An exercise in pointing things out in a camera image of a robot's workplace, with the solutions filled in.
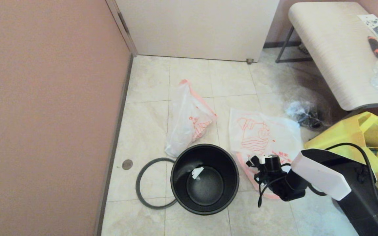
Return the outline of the black round trash bin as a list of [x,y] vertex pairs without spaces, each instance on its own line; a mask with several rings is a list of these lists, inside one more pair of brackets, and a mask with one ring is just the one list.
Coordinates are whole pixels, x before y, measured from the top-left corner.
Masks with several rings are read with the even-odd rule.
[[[194,180],[191,172],[204,167]],[[171,171],[171,189],[177,202],[197,215],[223,211],[234,200],[240,175],[232,156],[219,146],[199,144],[183,151]]]

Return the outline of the clear plastic bag dark contents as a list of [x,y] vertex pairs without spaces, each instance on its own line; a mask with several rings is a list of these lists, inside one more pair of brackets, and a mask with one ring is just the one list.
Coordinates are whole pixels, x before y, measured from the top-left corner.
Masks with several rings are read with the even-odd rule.
[[285,114],[301,127],[320,131],[332,125],[331,108],[319,93],[306,87],[295,86],[283,96]]

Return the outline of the yellow tote bag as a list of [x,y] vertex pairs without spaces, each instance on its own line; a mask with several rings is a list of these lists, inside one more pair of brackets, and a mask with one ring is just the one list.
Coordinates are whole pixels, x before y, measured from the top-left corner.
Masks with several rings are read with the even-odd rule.
[[339,121],[315,138],[304,144],[306,149],[326,149],[340,143],[359,146],[367,155],[371,168],[378,180],[378,158],[370,148],[378,149],[378,116],[370,112]]

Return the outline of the beige bench with black legs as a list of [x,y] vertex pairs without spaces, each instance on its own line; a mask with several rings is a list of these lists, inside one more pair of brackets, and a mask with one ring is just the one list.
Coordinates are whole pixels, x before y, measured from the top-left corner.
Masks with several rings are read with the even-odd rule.
[[378,90],[370,84],[377,61],[368,42],[372,33],[358,17],[366,13],[356,2],[298,2],[288,11],[296,33],[346,111],[378,107]]

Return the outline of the white door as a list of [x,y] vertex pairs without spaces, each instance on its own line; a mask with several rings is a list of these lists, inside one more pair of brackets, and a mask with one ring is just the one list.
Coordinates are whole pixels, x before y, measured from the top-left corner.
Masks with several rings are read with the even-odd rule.
[[257,62],[280,0],[115,0],[138,54]]

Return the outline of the black and orange tool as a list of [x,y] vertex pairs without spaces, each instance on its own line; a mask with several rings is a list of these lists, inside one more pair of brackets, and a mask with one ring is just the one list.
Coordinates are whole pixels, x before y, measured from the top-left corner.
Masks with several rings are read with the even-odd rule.
[[373,36],[367,37],[369,46],[371,47],[371,50],[376,58],[378,58],[378,40]]

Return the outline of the white door frame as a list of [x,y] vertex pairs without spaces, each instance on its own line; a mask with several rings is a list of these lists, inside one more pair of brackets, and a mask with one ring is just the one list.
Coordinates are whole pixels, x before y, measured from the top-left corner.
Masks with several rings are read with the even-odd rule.
[[117,2],[116,0],[105,0],[110,11],[111,11],[111,14],[113,15],[114,17],[114,20],[122,34],[122,37],[123,39],[125,40],[125,43],[130,51],[130,53],[132,54],[133,57],[136,57],[138,56],[138,51],[135,47],[135,44],[132,40],[132,37],[130,35],[130,31],[129,31],[129,28],[127,27],[127,24],[124,20],[124,17],[117,5]]

